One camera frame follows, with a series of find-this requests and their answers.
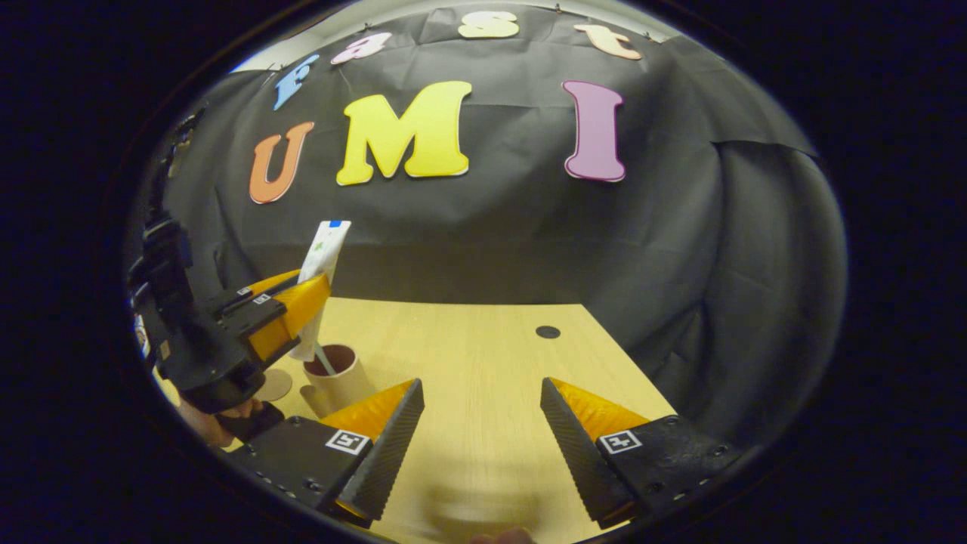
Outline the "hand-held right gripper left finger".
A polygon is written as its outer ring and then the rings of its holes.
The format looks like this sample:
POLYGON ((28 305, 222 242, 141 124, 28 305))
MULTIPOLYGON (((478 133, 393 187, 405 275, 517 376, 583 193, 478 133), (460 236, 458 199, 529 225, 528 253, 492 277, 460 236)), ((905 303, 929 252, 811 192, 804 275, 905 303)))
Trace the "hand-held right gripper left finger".
POLYGON ((367 529, 380 520, 425 408, 410 379, 320 419, 293 416, 227 454, 266 491, 367 529))

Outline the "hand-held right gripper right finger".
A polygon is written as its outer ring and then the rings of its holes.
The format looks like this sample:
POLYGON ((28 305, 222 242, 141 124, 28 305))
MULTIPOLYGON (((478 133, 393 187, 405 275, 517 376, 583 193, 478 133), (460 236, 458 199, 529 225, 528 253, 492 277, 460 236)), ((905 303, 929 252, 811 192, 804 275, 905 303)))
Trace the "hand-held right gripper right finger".
POLYGON ((541 410, 601 529, 662 517, 702 498, 745 453, 677 414, 646 418, 552 376, 542 380, 541 410))

